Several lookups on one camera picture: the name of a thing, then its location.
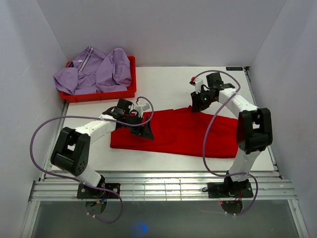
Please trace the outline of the red trousers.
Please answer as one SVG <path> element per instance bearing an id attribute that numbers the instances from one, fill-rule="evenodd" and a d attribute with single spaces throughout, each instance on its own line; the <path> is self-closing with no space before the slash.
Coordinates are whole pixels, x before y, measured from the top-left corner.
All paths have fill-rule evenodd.
<path id="1" fill-rule="evenodd" d="M 235 158 L 237 123 L 237 119 L 193 113 L 191 107 L 155 111 L 150 121 L 154 140 L 120 128 L 111 133 L 110 147 L 196 157 L 205 150 L 207 158 Z"/>

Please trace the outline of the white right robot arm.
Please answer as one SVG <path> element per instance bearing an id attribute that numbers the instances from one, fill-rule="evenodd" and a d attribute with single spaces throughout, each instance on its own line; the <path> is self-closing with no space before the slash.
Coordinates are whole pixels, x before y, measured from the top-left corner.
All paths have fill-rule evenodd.
<path id="1" fill-rule="evenodd" d="M 272 144 L 271 112 L 259 108 L 239 95 L 239 83 L 224 83 L 223 71 L 205 71 L 207 83 L 194 76 L 190 84 L 195 87 L 191 93 L 192 112 L 201 112 L 211 103 L 219 102 L 221 108 L 229 109 L 238 119 L 236 142 L 240 153 L 231 168 L 223 175 L 223 182 L 209 182 L 203 189 L 210 198 L 252 198 L 250 171 L 262 151 Z"/>

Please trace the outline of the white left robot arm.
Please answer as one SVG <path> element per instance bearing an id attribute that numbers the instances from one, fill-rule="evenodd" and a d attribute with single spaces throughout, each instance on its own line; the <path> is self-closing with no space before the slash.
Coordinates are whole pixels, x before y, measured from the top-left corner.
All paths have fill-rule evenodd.
<path id="1" fill-rule="evenodd" d="M 76 128 L 64 127 L 54 146 L 51 164 L 83 182 L 94 198 L 102 197 L 105 193 L 105 179 L 89 165 L 90 146 L 120 128 L 127 128 L 134 136 L 153 140 L 150 121 L 154 112 L 144 116 L 145 111 L 154 109 L 153 105 L 145 97 L 138 97 L 137 100 L 139 99 L 146 102 L 140 104 L 119 99 L 116 106 L 102 112 L 91 122 Z"/>

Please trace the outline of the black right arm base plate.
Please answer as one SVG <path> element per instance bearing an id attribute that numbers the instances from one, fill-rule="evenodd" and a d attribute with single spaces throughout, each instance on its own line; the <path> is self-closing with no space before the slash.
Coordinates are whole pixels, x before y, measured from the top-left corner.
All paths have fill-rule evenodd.
<path id="1" fill-rule="evenodd" d="M 233 185 L 225 184 L 225 182 L 209 182 L 207 183 L 209 198 L 236 198 L 240 195 L 242 198 L 253 198 L 253 190 L 250 182 L 234 182 Z"/>

